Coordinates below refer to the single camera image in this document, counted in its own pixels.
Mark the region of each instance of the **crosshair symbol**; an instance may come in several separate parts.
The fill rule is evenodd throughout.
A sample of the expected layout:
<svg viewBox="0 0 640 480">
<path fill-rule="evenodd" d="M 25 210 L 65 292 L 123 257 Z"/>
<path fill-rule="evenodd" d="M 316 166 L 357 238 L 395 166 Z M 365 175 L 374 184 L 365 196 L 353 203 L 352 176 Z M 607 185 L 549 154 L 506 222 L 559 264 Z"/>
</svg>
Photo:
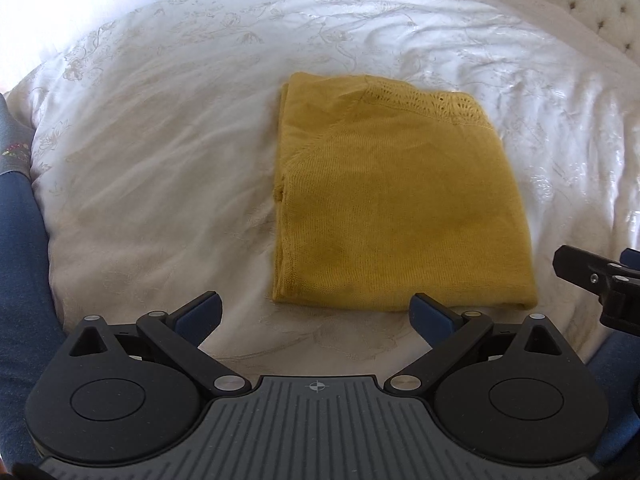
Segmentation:
<svg viewBox="0 0 640 480">
<path fill-rule="evenodd" d="M 321 390 L 324 390 L 327 387 L 328 386 L 326 384 L 321 383 L 320 381 L 314 381 L 309 386 L 307 386 L 307 388 L 309 388 L 310 390 L 315 391 L 315 393 L 318 393 L 318 392 L 320 392 Z"/>
</svg>

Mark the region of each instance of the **floral embroidery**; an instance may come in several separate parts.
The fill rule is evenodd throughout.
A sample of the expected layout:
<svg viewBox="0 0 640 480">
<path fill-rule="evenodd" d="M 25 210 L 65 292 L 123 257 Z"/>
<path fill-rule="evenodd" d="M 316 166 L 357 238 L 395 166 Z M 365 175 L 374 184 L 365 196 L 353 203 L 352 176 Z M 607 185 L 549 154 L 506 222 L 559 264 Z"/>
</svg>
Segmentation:
<svg viewBox="0 0 640 480">
<path fill-rule="evenodd" d="M 28 144 L 11 144 L 2 151 L 2 156 L 13 156 L 23 162 L 30 160 Z"/>
</svg>

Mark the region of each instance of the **gray sock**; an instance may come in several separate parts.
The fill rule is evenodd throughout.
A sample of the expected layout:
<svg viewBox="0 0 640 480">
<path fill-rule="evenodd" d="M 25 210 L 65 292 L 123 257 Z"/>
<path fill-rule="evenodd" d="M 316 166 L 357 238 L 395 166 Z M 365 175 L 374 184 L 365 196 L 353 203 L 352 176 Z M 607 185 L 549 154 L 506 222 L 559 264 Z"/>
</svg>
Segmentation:
<svg viewBox="0 0 640 480">
<path fill-rule="evenodd" d="M 0 175 L 18 171 L 31 178 L 31 143 L 34 131 L 16 121 L 0 94 Z"/>
</svg>

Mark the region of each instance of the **bed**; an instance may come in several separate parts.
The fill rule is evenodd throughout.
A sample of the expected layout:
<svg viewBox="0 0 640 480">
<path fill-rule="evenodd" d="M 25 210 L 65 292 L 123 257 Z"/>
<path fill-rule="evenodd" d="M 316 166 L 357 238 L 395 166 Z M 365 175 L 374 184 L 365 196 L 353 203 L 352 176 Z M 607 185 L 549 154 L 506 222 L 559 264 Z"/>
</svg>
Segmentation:
<svg viewBox="0 0 640 480">
<path fill-rule="evenodd" d="M 132 322 L 205 290 L 201 346 L 260 374 L 375 374 L 428 346 L 404 313 L 270 300 L 280 87 L 297 70 L 465 91 L 484 107 L 529 220 L 538 312 L 584 359 L 595 298 L 558 280 L 561 244 L 616 258 L 640 226 L 640 67 L 544 0 L 161 0 L 106 23 L 9 93 L 37 127 L 31 175 L 66 329 Z M 516 322 L 526 312 L 489 310 Z"/>
</svg>

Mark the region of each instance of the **yellow sweater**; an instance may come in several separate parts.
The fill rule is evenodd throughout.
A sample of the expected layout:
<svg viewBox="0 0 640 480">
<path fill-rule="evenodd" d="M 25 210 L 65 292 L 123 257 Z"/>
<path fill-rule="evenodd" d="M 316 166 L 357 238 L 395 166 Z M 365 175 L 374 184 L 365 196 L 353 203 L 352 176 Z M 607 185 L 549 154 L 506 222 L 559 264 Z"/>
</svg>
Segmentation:
<svg viewBox="0 0 640 480">
<path fill-rule="evenodd" d="M 273 299 L 405 310 L 536 304 L 500 139 L 468 94 L 295 73 L 282 91 Z"/>
</svg>

